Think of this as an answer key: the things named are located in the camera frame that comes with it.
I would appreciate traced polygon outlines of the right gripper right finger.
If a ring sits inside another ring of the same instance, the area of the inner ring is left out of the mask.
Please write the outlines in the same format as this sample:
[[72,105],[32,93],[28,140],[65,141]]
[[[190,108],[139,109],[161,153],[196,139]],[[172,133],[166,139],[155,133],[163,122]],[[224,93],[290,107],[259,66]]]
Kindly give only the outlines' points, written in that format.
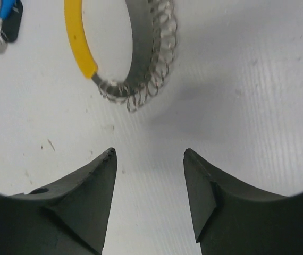
[[303,254],[303,192],[286,197],[256,188],[192,149],[183,167],[202,254]]

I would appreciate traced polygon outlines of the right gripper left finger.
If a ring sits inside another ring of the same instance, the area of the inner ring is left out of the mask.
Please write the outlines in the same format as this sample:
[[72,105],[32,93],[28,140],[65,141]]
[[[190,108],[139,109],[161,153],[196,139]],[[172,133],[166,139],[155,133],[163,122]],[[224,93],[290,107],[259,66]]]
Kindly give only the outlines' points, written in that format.
[[0,254],[101,254],[116,172],[109,148],[28,194],[0,194]]

